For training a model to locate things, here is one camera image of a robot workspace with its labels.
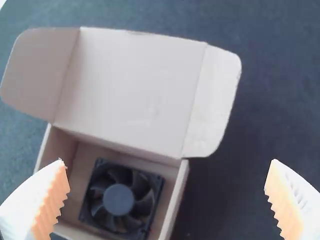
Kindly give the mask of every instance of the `computer fan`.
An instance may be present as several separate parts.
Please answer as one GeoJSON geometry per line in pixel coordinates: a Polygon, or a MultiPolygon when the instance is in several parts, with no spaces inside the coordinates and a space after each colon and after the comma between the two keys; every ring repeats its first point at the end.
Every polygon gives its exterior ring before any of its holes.
{"type": "Polygon", "coordinates": [[[79,220],[96,227],[108,238],[145,240],[163,184],[164,179],[159,175],[99,158],[79,220]]]}

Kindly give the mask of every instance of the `open cardboard box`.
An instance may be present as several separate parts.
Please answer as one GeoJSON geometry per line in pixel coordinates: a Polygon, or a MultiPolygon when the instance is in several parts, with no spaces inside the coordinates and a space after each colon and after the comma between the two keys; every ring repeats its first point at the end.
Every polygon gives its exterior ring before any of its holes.
{"type": "Polygon", "coordinates": [[[190,157],[218,147],[241,62],[205,42],[102,28],[37,28],[15,41],[2,100],[48,121],[34,171],[58,157],[71,192],[55,233],[105,239],[80,208],[99,157],[153,172],[165,184],[149,240],[170,238],[190,157]]]}

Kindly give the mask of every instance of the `floor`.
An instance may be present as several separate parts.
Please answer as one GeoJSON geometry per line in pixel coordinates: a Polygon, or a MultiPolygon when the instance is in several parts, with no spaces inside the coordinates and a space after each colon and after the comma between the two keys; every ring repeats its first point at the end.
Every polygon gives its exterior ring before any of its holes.
{"type": "MultiPolygon", "coordinates": [[[[319,12],[318,0],[8,0],[0,75],[15,38],[32,27],[129,29],[237,53],[242,77],[224,139],[191,160],[171,239],[280,240],[263,191],[270,160],[320,189],[319,12]]],[[[0,102],[0,202],[32,174],[45,127],[0,102]]]]}

